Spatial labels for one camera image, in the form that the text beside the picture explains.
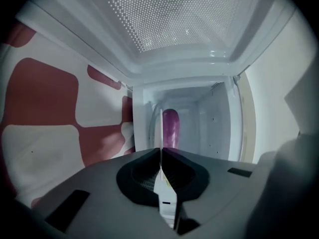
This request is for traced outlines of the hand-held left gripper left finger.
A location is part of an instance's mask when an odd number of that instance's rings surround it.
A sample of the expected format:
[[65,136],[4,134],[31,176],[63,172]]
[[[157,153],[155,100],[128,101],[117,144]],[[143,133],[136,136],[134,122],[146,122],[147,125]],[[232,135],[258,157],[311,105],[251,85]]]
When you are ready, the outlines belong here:
[[95,163],[49,191],[34,211],[69,238],[172,239],[158,195],[142,185],[159,161],[155,148]]

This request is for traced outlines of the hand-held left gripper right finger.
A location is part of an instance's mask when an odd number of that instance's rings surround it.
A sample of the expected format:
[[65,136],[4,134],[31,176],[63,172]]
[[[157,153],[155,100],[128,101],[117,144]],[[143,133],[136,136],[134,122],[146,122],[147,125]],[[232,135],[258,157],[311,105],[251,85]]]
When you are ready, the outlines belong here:
[[174,148],[162,150],[163,172],[177,194],[185,217],[197,225],[204,224],[229,204],[267,161],[266,155],[252,164]]

